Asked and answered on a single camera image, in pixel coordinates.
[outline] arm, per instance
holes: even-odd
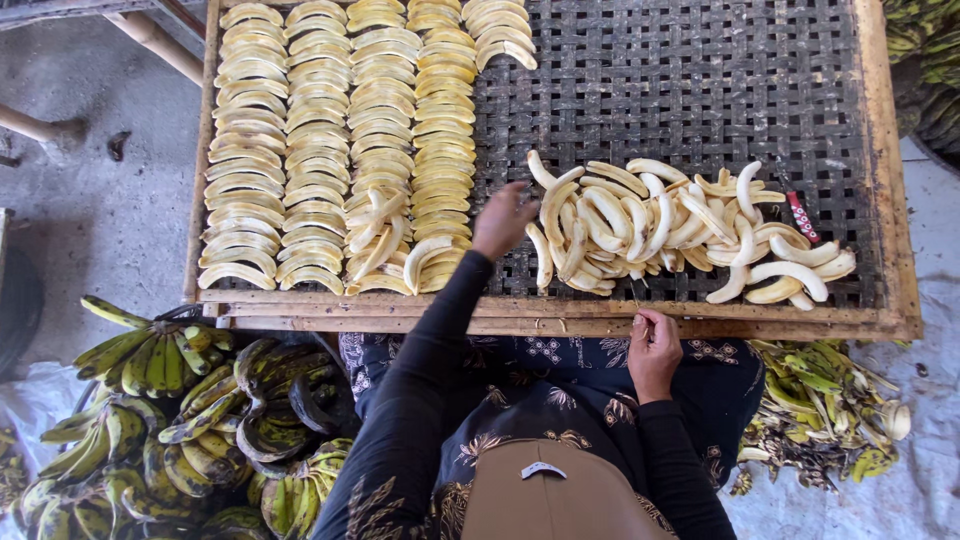
[[[683,540],[736,538],[693,450],[680,406],[670,397],[670,380],[683,356],[678,335],[677,322],[652,309],[634,318],[627,365],[640,403],[636,428],[650,500]]]
[[[375,528],[402,538],[423,525],[440,466],[446,383],[460,367],[470,317],[492,261],[519,243],[537,212],[536,203],[517,209],[522,188],[508,184],[487,203],[474,227],[473,249],[404,339],[313,538],[360,537]]]

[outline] label tag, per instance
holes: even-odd
[[[544,463],[542,461],[538,461],[530,465],[529,467],[526,467],[522,471],[520,471],[520,477],[522,479],[528,479],[532,475],[540,471],[550,471],[553,473],[557,473],[558,475],[566,478],[566,473],[564,471],[561,471],[560,469],[554,467],[553,465],[550,465],[549,463]]]

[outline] hand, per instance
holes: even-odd
[[[473,251],[494,261],[520,245],[523,228],[540,210],[540,201],[520,204],[520,191],[526,186],[512,182],[493,194],[473,227]]]
[[[636,399],[641,405],[671,400],[670,381],[684,356],[677,321],[659,311],[639,309],[630,338],[627,367],[634,380]]]

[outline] person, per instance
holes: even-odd
[[[536,202],[507,184],[408,335],[342,333],[364,425],[314,539],[734,538],[715,492],[763,391],[742,340],[469,336]]]

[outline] black sleeve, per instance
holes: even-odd
[[[467,251],[450,282],[407,334],[377,390],[371,413],[333,491],[314,539],[379,529],[419,534],[440,467],[444,394],[459,368],[464,335],[492,263]]]
[[[736,538],[693,450],[680,406],[671,401],[641,405],[636,428],[643,445],[650,501],[681,540]]]

